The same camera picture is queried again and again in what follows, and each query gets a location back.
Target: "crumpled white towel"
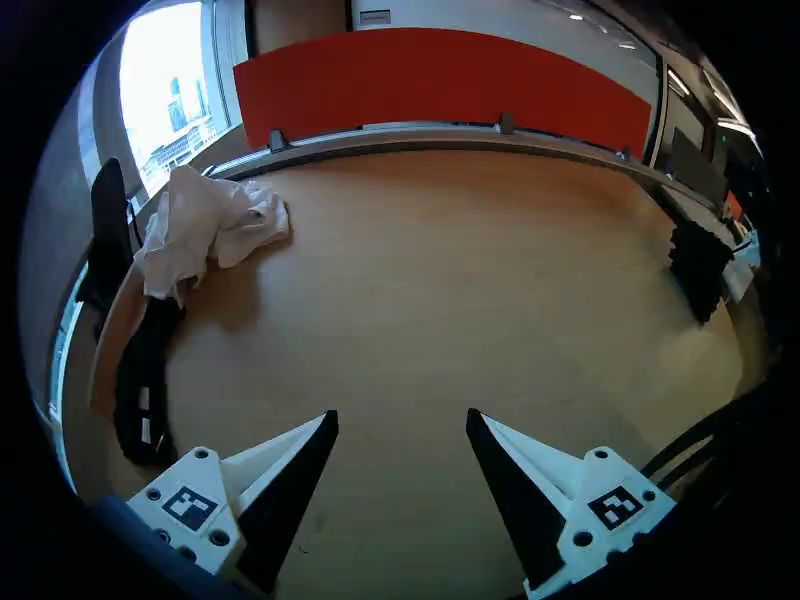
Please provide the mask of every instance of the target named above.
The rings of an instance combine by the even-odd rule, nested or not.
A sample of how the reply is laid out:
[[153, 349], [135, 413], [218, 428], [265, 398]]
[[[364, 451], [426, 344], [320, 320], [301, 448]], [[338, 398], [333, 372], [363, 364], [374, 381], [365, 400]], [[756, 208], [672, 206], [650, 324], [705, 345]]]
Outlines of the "crumpled white towel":
[[190, 166], [170, 172], [169, 188], [133, 257], [146, 296], [183, 305], [178, 282], [206, 272], [206, 257], [232, 267], [258, 246], [289, 235], [289, 214], [271, 187], [203, 177]]

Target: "skyscraper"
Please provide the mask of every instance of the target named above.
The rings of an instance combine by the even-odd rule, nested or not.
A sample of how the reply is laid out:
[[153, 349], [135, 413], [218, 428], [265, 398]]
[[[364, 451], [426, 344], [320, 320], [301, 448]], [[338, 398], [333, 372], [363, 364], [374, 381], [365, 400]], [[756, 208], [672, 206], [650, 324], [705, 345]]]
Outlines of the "skyscraper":
[[197, 102], [200, 105], [200, 116], [205, 117], [208, 114], [208, 108], [206, 107], [206, 99], [203, 96], [203, 86], [200, 85], [200, 80], [194, 80], [195, 88], [197, 89]]
[[167, 106], [169, 121], [172, 124], [172, 131], [180, 131], [186, 127], [187, 121], [186, 113], [183, 112], [183, 102], [181, 102], [181, 86], [177, 77], [172, 78], [169, 87], [172, 92], [172, 101]]

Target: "white label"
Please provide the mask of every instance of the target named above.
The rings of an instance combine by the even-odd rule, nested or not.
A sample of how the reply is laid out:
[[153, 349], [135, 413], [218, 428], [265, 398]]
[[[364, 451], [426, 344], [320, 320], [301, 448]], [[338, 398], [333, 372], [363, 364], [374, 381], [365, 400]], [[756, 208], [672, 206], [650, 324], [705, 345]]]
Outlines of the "white label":
[[152, 444], [150, 441], [150, 419], [147, 417], [142, 418], [142, 441], [145, 444]]
[[150, 388], [141, 388], [139, 390], [139, 408], [150, 410]]
[[358, 14], [360, 25], [391, 25], [392, 12], [390, 10], [362, 10]]

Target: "glass wall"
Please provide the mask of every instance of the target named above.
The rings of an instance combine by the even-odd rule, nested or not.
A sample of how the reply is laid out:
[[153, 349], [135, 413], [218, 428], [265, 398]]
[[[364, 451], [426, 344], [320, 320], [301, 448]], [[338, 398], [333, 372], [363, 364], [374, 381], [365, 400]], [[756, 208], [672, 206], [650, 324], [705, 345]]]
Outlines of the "glass wall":
[[136, 166], [152, 197], [225, 124], [209, 110], [201, 47], [201, 5], [189, 2], [134, 19], [125, 34], [120, 99]]

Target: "red divider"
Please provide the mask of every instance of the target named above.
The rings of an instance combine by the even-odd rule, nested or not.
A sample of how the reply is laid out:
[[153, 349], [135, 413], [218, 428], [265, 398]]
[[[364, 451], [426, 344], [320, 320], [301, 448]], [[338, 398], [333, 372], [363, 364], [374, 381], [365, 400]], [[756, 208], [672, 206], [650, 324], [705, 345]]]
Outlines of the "red divider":
[[337, 33], [234, 67], [251, 148], [391, 121], [494, 123], [641, 157], [650, 105], [571, 59], [482, 33], [393, 28]]

